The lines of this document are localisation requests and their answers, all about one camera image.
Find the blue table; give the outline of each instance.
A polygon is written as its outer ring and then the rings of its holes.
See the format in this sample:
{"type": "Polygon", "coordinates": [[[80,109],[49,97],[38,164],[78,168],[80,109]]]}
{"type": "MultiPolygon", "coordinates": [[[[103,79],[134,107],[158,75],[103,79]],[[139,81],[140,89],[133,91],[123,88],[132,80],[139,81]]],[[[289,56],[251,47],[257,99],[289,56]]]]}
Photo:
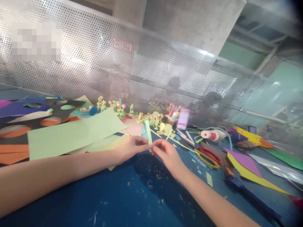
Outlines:
{"type": "MultiPolygon", "coordinates": [[[[4,98],[7,97],[0,93],[0,99],[4,98]]],[[[227,143],[211,145],[221,150],[223,147],[229,148],[227,143]]],[[[221,196],[227,196],[228,201],[259,225],[278,226],[252,202],[230,188],[221,169],[200,166],[202,174],[199,174],[198,163],[191,161],[193,157],[179,145],[177,151],[193,173],[206,182],[208,172],[212,176],[213,189],[221,196]]],[[[260,148],[256,148],[252,154],[288,166],[260,148]]],[[[292,195],[302,197],[285,179],[256,164],[265,179],[292,195]]],[[[299,226],[300,210],[287,195],[248,180],[243,181],[282,215],[284,226],[299,226]]],[[[162,161],[146,151],[111,172],[103,170],[38,199],[0,219],[0,226],[214,226],[214,223],[187,190],[174,180],[162,161]]]]}

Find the light green paper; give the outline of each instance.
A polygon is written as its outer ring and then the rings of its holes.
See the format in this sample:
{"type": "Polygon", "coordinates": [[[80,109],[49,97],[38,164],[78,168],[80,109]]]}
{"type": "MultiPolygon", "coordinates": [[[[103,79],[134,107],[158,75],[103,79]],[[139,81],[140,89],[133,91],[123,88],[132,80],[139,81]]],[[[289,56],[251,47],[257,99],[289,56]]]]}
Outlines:
{"type": "Polygon", "coordinates": [[[119,139],[120,136],[117,135],[110,135],[104,139],[101,139],[99,141],[94,142],[93,144],[91,144],[87,150],[87,152],[97,152],[97,151],[102,151],[103,148],[105,148],[106,146],[110,145],[111,143],[113,143],[114,141],[116,141],[117,139],[119,139]]]}
{"type": "Polygon", "coordinates": [[[59,156],[104,139],[126,126],[112,108],[87,119],[27,133],[30,160],[59,156]]]}
{"type": "Polygon", "coordinates": [[[275,150],[271,150],[271,149],[267,149],[267,148],[262,148],[262,149],[267,151],[268,153],[272,154],[276,158],[282,160],[283,162],[286,162],[287,164],[289,164],[297,169],[303,170],[303,161],[301,159],[296,158],[294,156],[284,154],[284,153],[280,153],[275,150]]]}
{"type": "Polygon", "coordinates": [[[152,145],[152,134],[151,134],[151,129],[149,127],[149,121],[146,120],[144,121],[146,125],[146,131],[147,131],[147,137],[148,137],[148,144],[152,145]]]}

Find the yellow paper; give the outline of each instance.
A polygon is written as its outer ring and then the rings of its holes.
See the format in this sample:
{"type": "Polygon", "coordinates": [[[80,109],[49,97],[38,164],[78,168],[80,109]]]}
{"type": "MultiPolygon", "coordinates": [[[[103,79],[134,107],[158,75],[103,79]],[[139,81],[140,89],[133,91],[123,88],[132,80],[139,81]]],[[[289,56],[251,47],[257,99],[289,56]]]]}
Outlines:
{"type": "Polygon", "coordinates": [[[244,166],[242,166],[230,153],[227,153],[227,157],[229,158],[229,160],[231,161],[231,163],[233,164],[233,166],[239,171],[239,173],[241,174],[242,177],[251,180],[253,182],[256,182],[262,186],[274,189],[276,191],[288,194],[286,191],[283,191],[282,189],[278,188],[277,186],[273,185],[272,183],[270,183],[269,181],[265,180],[264,178],[260,178],[257,175],[255,175],[254,173],[250,172],[248,169],[246,169],[244,166]]]}
{"type": "Polygon", "coordinates": [[[242,128],[234,126],[238,133],[248,138],[248,141],[252,142],[255,146],[261,145],[260,140],[261,136],[255,135],[253,133],[247,132],[242,128]]]}
{"type": "Polygon", "coordinates": [[[212,177],[208,172],[206,172],[206,179],[207,183],[212,187],[212,177]]]}

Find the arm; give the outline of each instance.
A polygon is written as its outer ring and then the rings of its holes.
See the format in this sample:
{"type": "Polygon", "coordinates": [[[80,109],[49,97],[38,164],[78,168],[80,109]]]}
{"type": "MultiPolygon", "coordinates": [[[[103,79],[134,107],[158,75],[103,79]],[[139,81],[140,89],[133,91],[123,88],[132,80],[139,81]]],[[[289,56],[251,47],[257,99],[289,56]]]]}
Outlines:
{"type": "Polygon", "coordinates": [[[183,184],[216,226],[259,226],[193,174],[169,142],[163,139],[154,141],[152,151],[152,155],[157,154],[163,160],[174,178],[183,184]]]}
{"type": "Polygon", "coordinates": [[[133,136],[114,150],[58,156],[2,167],[0,218],[66,184],[122,164],[150,148],[146,139],[133,136]]]}

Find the perforated metal panel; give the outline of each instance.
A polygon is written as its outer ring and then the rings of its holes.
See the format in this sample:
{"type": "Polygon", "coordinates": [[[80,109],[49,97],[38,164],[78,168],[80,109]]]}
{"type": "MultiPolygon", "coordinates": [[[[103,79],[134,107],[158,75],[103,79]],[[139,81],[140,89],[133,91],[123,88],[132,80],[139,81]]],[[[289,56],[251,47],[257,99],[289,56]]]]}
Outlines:
{"type": "Polygon", "coordinates": [[[186,44],[166,40],[70,1],[1,0],[0,82],[96,102],[122,98],[134,110],[166,112],[169,103],[192,110],[192,123],[227,121],[263,80],[251,70],[186,44]],[[13,61],[15,22],[60,22],[61,61],[13,61]],[[121,77],[109,75],[121,65],[121,77]],[[179,94],[166,92],[179,78],[179,94]]]}

